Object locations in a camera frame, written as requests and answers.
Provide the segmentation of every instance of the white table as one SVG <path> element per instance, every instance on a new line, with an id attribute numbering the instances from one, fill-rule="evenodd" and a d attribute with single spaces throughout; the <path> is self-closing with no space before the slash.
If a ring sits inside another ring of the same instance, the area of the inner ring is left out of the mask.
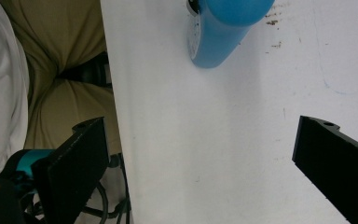
<path id="1" fill-rule="evenodd" d="M 102 3 L 134 223 L 347 223 L 291 159 L 300 115 L 358 141 L 358 1 L 277 0 L 210 70 L 186 0 Z"/>

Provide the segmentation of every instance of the khaki pants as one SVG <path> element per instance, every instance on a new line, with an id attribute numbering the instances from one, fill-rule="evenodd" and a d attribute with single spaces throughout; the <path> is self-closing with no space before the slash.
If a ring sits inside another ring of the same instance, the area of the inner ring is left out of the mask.
<path id="1" fill-rule="evenodd" d="M 110 154 L 121 151 L 111 89 L 56 79 L 106 50 L 99 0 L 0 0 L 30 72 L 24 148 L 56 148 L 72 127 L 105 117 Z"/>

